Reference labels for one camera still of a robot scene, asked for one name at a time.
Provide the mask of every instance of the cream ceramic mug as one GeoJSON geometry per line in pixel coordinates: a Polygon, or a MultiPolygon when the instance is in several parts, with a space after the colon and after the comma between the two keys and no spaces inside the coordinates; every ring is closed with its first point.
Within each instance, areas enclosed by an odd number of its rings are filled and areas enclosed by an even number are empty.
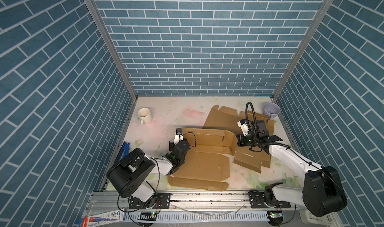
{"type": "Polygon", "coordinates": [[[152,121],[152,115],[151,111],[148,108],[141,108],[138,112],[137,115],[140,118],[140,123],[141,124],[148,124],[152,121]]]}

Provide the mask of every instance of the white table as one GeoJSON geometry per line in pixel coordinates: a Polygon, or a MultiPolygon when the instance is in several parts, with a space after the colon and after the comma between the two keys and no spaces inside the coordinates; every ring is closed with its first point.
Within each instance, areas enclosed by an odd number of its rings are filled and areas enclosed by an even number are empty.
{"type": "MultiPolygon", "coordinates": [[[[131,144],[131,150],[141,148],[152,156],[163,156],[169,151],[169,141],[173,140],[177,127],[203,128],[211,108],[219,104],[244,110],[245,104],[251,101],[255,112],[262,113],[263,105],[270,102],[269,97],[139,97],[131,122],[129,123],[124,141],[131,144]],[[149,108],[152,113],[152,122],[141,125],[137,111],[143,107],[149,108]]],[[[278,117],[275,118],[274,134],[289,144],[288,137],[278,117]]],[[[271,167],[262,167],[262,172],[257,173],[250,169],[233,164],[230,158],[230,177],[228,189],[254,189],[264,188],[266,185],[283,181],[291,186],[299,186],[298,176],[280,160],[272,157],[271,167]]],[[[168,184],[167,176],[160,175],[160,190],[185,189],[168,184]]],[[[157,174],[150,174],[147,181],[152,186],[157,184],[157,174]]],[[[114,190],[110,184],[107,190],[114,190]]]]}

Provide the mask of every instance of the pink stain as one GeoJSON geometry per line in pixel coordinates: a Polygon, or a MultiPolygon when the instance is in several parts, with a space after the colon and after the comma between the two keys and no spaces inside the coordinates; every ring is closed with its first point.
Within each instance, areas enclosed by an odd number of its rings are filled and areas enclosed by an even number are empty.
{"type": "Polygon", "coordinates": [[[183,115],[193,119],[203,119],[205,113],[197,110],[184,110],[183,115]]]}

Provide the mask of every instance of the blue brick wall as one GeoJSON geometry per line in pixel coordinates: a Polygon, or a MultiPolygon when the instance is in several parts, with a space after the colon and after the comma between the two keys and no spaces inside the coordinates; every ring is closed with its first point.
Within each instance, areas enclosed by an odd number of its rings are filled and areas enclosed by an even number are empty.
{"type": "Polygon", "coordinates": [[[271,95],[322,0],[95,0],[138,95],[271,95]]]}
{"type": "Polygon", "coordinates": [[[300,150],[338,169],[345,226],[384,225],[383,22],[383,0],[334,0],[277,98],[300,150]]]}
{"type": "Polygon", "coordinates": [[[0,0],[0,226],[72,226],[132,102],[83,0],[0,0]]]}

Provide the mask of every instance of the open cardboard box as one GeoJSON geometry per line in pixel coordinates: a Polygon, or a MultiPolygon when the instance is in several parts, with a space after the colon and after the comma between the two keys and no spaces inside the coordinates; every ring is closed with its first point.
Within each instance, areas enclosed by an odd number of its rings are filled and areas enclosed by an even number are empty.
{"type": "Polygon", "coordinates": [[[171,176],[168,183],[194,189],[224,191],[229,178],[229,158],[223,154],[234,152],[236,136],[228,130],[183,128],[183,138],[192,145],[185,156],[185,163],[171,176]]]}
{"type": "MultiPolygon", "coordinates": [[[[228,130],[235,135],[242,134],[241,128],[238,127],[237,122],[245,118],[245,112],[242,111],[238,114],[237,110],[219,105],[212,107],[209,115],[204,123],[205,129],[220,129],[228,130]]],[[[248,119],[253,120],[251,111],[248,111],[248,119]]],[[[256,113],[257,120],[264,120],[266,128],[270,135],[273,135],[275,129],[275,121],[270,120],[268,116],[256,113]]],[[[249,147],[238,147],[236,143],[235,152],[233,149],[230,151],[231,155],[235,156],[233,163],[241,165],[242,167],[251,169],[256,172],[261,172],[261,167],[270,167],[271,156],[265,152],[252,152],[249,147]]]]}

